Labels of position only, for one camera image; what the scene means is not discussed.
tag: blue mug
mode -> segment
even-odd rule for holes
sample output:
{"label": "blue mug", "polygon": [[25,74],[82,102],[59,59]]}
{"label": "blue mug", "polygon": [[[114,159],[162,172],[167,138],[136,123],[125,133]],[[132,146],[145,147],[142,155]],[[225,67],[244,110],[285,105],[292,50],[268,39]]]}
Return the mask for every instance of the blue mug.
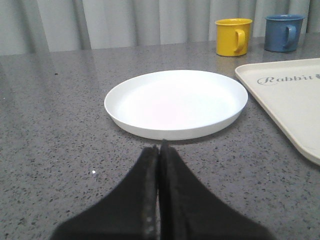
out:
{"label": "blue mug", "polygon": [[271,52],[292,52],[298,47],[304,16],[283,14],[267,16],[264,49]]}

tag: yellow mug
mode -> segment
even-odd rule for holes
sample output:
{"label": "yellow mug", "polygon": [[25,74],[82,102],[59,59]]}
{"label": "yellow mug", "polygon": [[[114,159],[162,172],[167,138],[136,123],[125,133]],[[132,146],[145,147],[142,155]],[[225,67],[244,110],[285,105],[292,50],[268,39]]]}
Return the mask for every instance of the yellow mug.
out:
{"label": "yellow mug", "polygon": [[216,54],[225,57],[245,55],[248,51],[251,19],[228,18],[216,24]]}

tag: mug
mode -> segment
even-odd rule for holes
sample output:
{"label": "mug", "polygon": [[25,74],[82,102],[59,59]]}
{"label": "mug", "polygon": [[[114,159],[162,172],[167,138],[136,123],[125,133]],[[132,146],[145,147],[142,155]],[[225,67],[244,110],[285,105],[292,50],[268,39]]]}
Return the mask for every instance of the mug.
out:
{"label": "mug", "polygon": [[216,54],[225,57],[245,55],[248,51],[251,19],[228,18],[216,24]]}
{"label": "mug", "polygon": [[297,50],[304,18],[298,14],[267,16],[264,49],[282,53]]}

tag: tray rim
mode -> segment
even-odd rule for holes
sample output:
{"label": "tray rim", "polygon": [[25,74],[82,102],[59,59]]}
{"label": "tray rim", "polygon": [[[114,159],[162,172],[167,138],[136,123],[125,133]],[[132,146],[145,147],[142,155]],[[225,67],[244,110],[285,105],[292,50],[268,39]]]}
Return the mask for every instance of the tray rim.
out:
{"label": "tray rim", "polygon": [[277,118],[272,111],[268,108],[267,104],[264,104],[262,98],[259,98],[257,93],[243,80],[243,76],[241,71],[252,71],[257,70],[257,66],[267,66],[267,69],[275,69],[273,66],[277,65],[277,69],[283,68],[283,64],[293,64],[294,67],[296,66],[304,66],[303,63],[308,62],[310,65],[311,63],[320,64],[320,58],[307,58],[307,59],[295,59],[295,60],[285,60],[285,61],[271,61],[271,62],[259,62],[259,63],[249,63],[240,65],[235,68],[234,72],[236,77],[240,80],[240,82],[245,86],[245,88],[252,94],[254,99],[259,103],[259,105],[267,112],[270,118],[276,123],[276,125],[281,129],[281,131],[285,134],[285,136],[290,140],[290,142],[294,145],[294,147],[308,160],[320,166],[320,155],[315,155],[314,153],[310,152],[308,147],[300,145],[299,139],[297,139],[294,134],[290,131],[288,127],[286,127],[281,119]]}

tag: table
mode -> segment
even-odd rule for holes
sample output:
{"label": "table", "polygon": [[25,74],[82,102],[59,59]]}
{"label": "table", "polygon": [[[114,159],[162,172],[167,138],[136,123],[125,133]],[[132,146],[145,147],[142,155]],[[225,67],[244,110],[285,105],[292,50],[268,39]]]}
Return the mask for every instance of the table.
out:
{"label": "table", "polygon": [[[222,57],[214,41],[0,56],[0,239],[49,239],[92,206],[157,140],[114,124],[104,97],[117,84],[164,70],[236,79],[250,63],[320,58],[320,33],[297,51]],[[304,158],[249,95],[240,117],[205,137],[172,141],[187,166],[229,206],[279,240],[320,239],[320,167]]]}

